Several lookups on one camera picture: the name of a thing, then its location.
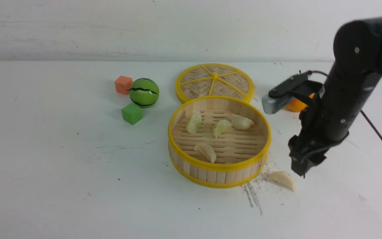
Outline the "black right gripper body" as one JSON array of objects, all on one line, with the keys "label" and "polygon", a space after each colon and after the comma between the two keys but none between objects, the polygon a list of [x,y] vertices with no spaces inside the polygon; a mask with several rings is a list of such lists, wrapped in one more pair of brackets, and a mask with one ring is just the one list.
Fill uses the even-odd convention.
[{"label": "black right gripper body", "polygon": [[289,156],[325,156],[341,144],[382,77],[382,18],[348,22],[337,31],[335,62],[313,105],[300,114],[302,129]]}]

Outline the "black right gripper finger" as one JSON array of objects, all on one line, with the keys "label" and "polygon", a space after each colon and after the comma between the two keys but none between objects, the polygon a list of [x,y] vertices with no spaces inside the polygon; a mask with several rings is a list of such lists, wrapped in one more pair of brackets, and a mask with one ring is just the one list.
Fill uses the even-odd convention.
[{"label": "black right gripper finger", "polygon": [[326,156],[308,156],[303,159],[302,176],[305,177],[306,173],[308,173],[311,168],[320,165],[325,159]]},{"label": "black right gripper finger", "polygon": [[291,157],[291,169],[296,174],[305,174],[306,173],[306,159],[300,156]]}]

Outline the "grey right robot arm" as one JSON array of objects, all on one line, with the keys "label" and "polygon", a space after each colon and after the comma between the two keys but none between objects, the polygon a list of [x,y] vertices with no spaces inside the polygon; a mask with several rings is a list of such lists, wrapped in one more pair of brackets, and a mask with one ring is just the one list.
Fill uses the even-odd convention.
[{"label": "grey right robot arm", "polygon": [[301,130],[289,142],[291,169],[304,176],[341,144],[365,102],[382,78],[382,18],[342,25],[333,41],[335,61],[314,96],[300,113]]}]

